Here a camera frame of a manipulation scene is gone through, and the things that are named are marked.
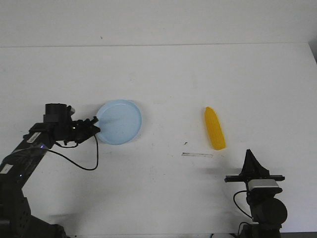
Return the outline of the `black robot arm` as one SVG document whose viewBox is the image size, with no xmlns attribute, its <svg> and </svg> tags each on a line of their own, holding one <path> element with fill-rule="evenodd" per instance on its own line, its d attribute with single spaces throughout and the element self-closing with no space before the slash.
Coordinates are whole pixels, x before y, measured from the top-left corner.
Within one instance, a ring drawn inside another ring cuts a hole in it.
<svg viewBox="0 0 317 238">
<path fill-rule="evenodd" d="M 43 121 L 34 124 L 22 142 L 0 164 L 0 236 L 2 238 L 65 238 L 64 227 L 31 214 L 22 188 L 45 154 L 62 141 L 76 145 L 95 137 L 97 117 L 72 120 L 66 104 L 46 104 Z"/>
<path fill-rule="evenodd" d="M 240 174 L 226 176 L 225 182 L 243 182 L 246 189 L 233 194 L 235 206 L 248 218 L 249 222 L 241 222 L 235 238 L 280 238 L 280 229 L 287 220 L 287 208 L 275 195 L 282 192 L 278 185 L 284 181 L 283 175 L 271 175 L 256 159 L 250 149 L 246 150 L 245 160 Z M 246 194 L 246 202 L 250 214 L 244 211 L 236 201 L 240 193 Z"/>
</svg>

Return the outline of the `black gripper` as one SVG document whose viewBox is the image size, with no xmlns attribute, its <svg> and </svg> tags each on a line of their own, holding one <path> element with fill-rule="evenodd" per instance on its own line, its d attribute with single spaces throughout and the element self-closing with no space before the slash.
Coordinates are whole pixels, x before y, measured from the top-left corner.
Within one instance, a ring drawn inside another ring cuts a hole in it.
<svg viewBox="0 0 317 238">
<path fill-rule="evenodd" d="M 253 168 L 254 174 L 256 176 L 268 176 L 268 177 L 266 177 L 266 178 L 247 177 L 248 174 L 251 171 L 251 164 L 252 164 L 252 168 Z M 246 185 L 246 188 L 247 188 L 247 191 L 248 191 L 247 183 L 250 180 L 253 180 L 253 179 L 273 179 L 273 180 L 275 180 L 278 183 L 280 181 L 284 181 L 285 177 L 282 176 L 282 175 L 270 176 L 269 170 L 264 168 L 259 163 L 259 161 L 255 158 L 254 154 L 252 153 L 252 151 L 250 149 L 247 149 L 246 150 L 244 164 L 243 164 L 243 167 L 242 167 L 240 175 L 225 176 L 224 181 L 225 182 L 243 182 Z"/>
<path fill-rule="evenodd" d="M 94 126 L 99 120 L 96 116 L 92 119 L 72 120 L 75 110 L 66 104 L 50 103 L 45 105 L 43 115 L 44 132 L 52 142 L 64 141 L 81 144 L 101 131 Z"/>
</svg>

